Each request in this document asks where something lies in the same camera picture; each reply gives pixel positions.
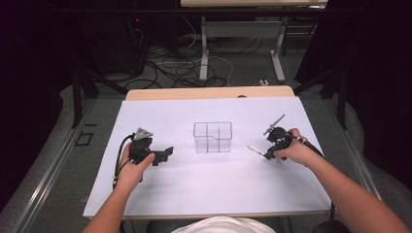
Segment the gray floor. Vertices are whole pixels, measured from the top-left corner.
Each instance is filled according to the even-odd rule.
[[[216,48],[220,45],[219,51],[240,51],[254,39],[222,39],[210,45],[216,46]],[[285,84],[296,86],[293,77],[309,41],[310,37],[308,36],[288,38],[287,53],[281,57],[287,77]],[[229,78],[231,86],[254,85],[259,80],[268,80],[270,85],[281,84],[276,81],[269,59],[268,51],[273,46],[272,41],[264,40],[261,48],[254,53],[223,54],[215,52],[210,56],[219,58],[211,59],[210,65],[216,71],[217,76]],[[254,50],[257,47],[258,41],[248,50]],[[195,53],[194,50],[182,50],[182,52]],[[153,61],[156,63],[164,62],[163,58],[153,59]],[[181,60],[167,58],[165,61]],[[147,67],[140,78],[153,79],[154,76],[154,70]],[[171,87],[173,84],[173,81],[164,77],[160,77],[158,81],[162,87]],[[133,83],[129,88],[139,88],[147,84]],[[61,92],[64,107],[58,123],[26,179],[1,213],[1,232],[79,232],[88,223],[88,219],[82,216],[86,205],[86,201],[83,199],[91,191],[101,156],[109,140],[120,102],[124,97],[105,85],[99,84],[98,86],[101,95],[96,100],[87,101],[85,98],[84,106],[87,115],[75,131],[71,130],[70,127],[74,116],[71,87]],[[331,154],[329,161],[332,164],[358,182],[357,171],[355,171],[352,160],[348,156],[347,145],[342,139],[342,135],[339,134],[333,117],[330,117],[330,113],[327,111],[326,101],[319,98],[318,91],[319,87],[315,86],[302,93],[300,97],[323,151],[325,154]],[[350,126],[348,132],[356,148],[361,151],[363,139],[361,125],[356,118],[355,111],[350,106],[347,109],[347,118]],[[76,140],[81,134],[86,133],[93,134],[90,144],[87,147],[76,146],[76,143],[82,143],[84,138],[78,142]],[[412,228],[412,216],[409,210],[412,207],[411,192],[391,176],[373,165],[368,165],[383,199]],[[53,177],[53,179],[47,180],[45,177]],[[293,232],[310,232],[316,224],[324,220],[327,220],[327,215],[291,216],[292,230]],[[291,232],[285,217],[283,221],[287,232]],[[145,227],[145,221],[133,221],[126,224],[128,230],[135,232],[144,232]]]

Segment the clear plastic box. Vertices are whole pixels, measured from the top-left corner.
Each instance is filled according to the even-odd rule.
[[[193,126],[196,152],[230,152],[232,124],[223,122],[197,122]]]

